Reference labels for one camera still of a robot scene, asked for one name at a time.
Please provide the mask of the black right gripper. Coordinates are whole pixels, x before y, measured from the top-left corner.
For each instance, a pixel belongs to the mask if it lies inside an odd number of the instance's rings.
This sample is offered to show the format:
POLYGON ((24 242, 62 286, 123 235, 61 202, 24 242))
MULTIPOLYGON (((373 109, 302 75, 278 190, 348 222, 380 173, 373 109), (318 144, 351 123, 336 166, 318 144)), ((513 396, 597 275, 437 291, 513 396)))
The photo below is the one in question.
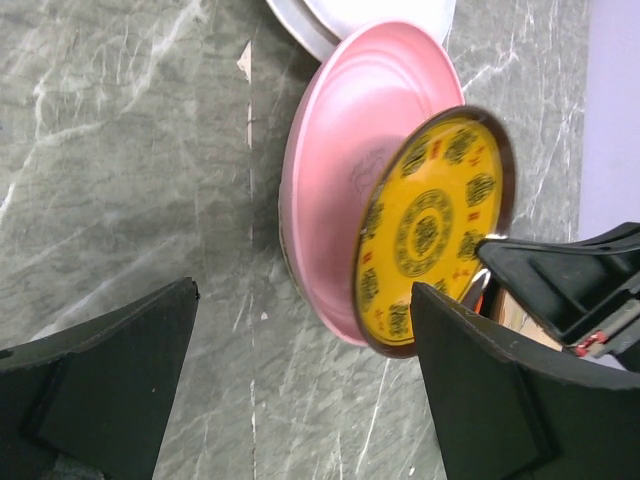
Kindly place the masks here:
POLYGON ((573 243, 484 239, 477 257, 556 341, 639 372, 639 225, 573 243))

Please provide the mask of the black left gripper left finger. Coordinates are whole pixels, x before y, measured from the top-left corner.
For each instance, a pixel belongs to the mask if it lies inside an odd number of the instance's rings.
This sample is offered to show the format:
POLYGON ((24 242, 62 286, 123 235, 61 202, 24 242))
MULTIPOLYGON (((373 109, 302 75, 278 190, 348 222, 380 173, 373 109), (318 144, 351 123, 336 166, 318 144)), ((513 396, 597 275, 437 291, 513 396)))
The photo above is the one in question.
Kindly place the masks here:
POLYGON ((185 277, 2 349, 2 478, 40 479, 60 455, 110 479, 151 478, 198 303, 185 277))

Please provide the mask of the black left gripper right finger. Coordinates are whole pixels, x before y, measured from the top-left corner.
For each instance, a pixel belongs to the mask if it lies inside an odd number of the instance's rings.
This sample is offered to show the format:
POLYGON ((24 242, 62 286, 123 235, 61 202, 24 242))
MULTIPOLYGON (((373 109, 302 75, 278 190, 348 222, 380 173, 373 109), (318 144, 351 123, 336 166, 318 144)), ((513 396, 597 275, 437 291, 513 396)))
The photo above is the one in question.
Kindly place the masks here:
POLYGON ((450 479, 636 479, 639 376, 553 350, 412 287, 411 320, 450 479))

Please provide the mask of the yellow patterned plate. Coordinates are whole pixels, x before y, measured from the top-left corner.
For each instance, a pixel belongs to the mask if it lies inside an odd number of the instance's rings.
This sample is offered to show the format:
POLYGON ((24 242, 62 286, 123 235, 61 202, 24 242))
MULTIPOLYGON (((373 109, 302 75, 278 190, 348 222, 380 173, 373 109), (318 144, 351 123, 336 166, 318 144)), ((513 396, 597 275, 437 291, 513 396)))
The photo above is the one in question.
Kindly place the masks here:
POLYGON ((409 136, 368 200, 354 253, 353 310, 368 346, 415 356, 416 282, 469 309, 481 303, 490 274, 476 248, 509 233, 516 180, 506 128, 484 108, 449 108, 409 136))

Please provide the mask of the pink plate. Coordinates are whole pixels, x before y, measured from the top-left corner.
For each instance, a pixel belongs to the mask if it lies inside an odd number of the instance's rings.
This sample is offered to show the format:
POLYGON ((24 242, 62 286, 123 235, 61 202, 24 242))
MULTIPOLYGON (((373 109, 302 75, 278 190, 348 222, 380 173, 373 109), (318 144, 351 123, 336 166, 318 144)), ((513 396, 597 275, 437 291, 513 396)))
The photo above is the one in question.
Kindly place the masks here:
POLYGON ((354 314, 354 254, 380 175, 421 123, 463 102, 441 44, 398 19, 348 35, 307 86, 283 159, 279 236, 299 294, 338 338, 366 343, 354 314))

